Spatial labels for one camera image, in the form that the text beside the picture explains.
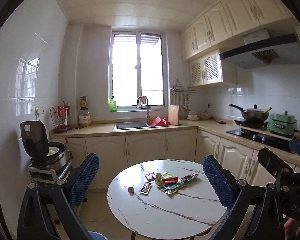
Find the green electric pot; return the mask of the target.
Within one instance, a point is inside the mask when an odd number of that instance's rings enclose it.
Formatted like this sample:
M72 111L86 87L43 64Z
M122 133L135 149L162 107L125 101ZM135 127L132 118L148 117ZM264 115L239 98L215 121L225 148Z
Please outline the green electric pot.
M287 111L284 113L275 114L268 122L267 129L271 133L280 134L286 137L292 137L297 128L297 120L294 115Z

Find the dark red sauce sachet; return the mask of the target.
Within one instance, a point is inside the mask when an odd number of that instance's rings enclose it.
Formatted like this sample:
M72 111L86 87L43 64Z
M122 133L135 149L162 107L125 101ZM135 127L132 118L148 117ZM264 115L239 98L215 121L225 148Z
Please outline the dark red sauce sachet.
M187 183L197 177L198 177L197 173L191 173L191 174L186 175L183 178L181 178L180 181L182 181L183 183Z

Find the wooden cutting board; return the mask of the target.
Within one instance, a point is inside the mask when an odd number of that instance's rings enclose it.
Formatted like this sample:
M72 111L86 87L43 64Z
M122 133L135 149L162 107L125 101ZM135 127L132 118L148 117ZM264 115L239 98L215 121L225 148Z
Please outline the wooden cutting board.
M168 122L171 125L178 125L179 124L179 106L178 105L170 105L168 107Z

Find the red utensil rack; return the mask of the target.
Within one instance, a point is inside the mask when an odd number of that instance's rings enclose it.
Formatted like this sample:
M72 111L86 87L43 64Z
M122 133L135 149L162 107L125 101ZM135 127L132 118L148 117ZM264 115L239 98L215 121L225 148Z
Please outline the red utensil rack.
M60 105L50 108L50 117L55 133L65 133L72 129L71 108L68 102L63 101Z

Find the black rice cooker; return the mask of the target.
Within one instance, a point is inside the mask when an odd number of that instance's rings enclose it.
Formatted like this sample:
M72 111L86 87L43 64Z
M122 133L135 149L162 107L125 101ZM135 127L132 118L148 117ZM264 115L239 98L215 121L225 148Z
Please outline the black rice cooker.
M31 164L36 168L48 168L59 172L70 160L66 145L49 142L44 124L41 121L20 123L21 139Z

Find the hanging utensil rail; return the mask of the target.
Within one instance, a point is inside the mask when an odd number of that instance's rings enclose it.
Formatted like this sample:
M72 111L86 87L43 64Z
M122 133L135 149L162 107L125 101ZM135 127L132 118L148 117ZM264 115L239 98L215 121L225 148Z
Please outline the hanging utensil rail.
M175 84L170 87L170 105L178 105L179 111L189 112L191 95L195 93L195 89L183 86L180 80L176 78Z

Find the large glass jar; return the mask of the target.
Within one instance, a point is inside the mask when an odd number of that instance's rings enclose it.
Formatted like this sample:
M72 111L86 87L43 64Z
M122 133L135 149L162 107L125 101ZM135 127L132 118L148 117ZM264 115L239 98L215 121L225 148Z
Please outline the large glass jar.
M83 107L79 111L79 125L82 127L91 125L91 115L89 113L88 107Z

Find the red plastic basin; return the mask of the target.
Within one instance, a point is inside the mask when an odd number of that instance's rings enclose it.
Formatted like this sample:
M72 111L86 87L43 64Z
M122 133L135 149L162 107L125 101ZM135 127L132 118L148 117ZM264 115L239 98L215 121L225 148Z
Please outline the red plastic basin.
M171 123L169 121L167 121L166 119L157 116L155 119L153 119L149 123L149 125L151 127L159 127L159 126L170 126Z

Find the red white sauce sachet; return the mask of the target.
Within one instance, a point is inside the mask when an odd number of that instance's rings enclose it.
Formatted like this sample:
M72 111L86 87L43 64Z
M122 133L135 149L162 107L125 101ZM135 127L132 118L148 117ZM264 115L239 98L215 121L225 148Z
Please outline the red white sauce sachet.
M151 187L152 187L152 183L151 182L144 182L142 188L140 189L140 193L148 195Z

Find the white rolling storage cart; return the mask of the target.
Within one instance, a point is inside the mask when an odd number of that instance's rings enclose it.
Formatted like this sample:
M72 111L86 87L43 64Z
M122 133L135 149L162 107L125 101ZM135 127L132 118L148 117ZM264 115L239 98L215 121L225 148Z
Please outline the white rolling storage cart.
M70 172L74 169L73 163L74 163L73 159L70 159L58 172L56 172L55 169L53 168L50 169L48 167L35 167L34 164L30 164L26 168L26 171L27 174L29 175L30 180L38 183L41 186L54 184L58 179L61 178L66 179L69 176ZM79 215L80 213L82 203L83 202L86 203L87 201L88 200L84 195L80 204L78 206L72 207L75 213L77 213L77 215ZM54 223L59 224L60 221L55 207L53 205L48 205L48 209L51 213Z

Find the green snack packet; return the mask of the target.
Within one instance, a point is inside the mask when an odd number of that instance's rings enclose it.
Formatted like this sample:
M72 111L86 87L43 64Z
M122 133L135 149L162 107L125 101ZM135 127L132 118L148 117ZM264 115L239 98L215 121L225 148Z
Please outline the green snack packet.
M163 191L164 193L171 195L176 193L179 189L182 189L183 187L185 187L186 184L179 181L177 183L170 183L167 185L161 184L158 186L158 188Z

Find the small brown scrap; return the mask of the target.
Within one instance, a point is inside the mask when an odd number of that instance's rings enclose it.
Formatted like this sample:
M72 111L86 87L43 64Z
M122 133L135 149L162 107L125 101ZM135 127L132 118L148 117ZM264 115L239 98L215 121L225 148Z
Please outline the small brown scrap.
M128 192L129 192L130 194L134 194L134 188L133 188L133 187L129 187L129 188L128 188Z

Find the kitchen window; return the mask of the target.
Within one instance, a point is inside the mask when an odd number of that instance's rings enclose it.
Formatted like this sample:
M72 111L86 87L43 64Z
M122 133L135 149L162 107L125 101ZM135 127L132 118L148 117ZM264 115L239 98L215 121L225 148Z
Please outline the kitchen window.
M119 112L167 107L167 66L163 35L146 31L112 33L109 100Z

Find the chrome faucet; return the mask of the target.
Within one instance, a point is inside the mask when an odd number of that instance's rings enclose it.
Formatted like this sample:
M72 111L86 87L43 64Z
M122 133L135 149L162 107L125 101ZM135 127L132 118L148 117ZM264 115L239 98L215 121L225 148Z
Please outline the chrome faucet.
M146 114L146 122L149 125L150 123L150 114L149 114L149 110L151 109L150 105L148 104L148 98L147 96L139 96L137 98L137 106L138 109L140 110L146 110L147 114Z

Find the round white marble table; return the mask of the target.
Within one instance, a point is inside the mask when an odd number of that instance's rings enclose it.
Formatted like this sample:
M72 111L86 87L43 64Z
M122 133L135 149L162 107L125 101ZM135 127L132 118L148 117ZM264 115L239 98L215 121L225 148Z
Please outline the round white marble table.
M172 195L156 183L148 195L140 189L151 172L168 172L182 178L198 177ZM134 188L134 194L128 188ZM133 165L120 172L107 191L108 205L115 218L131 232L131 238L194 239L208 233L226 212L203 172L202 165L186 160L162 159Z

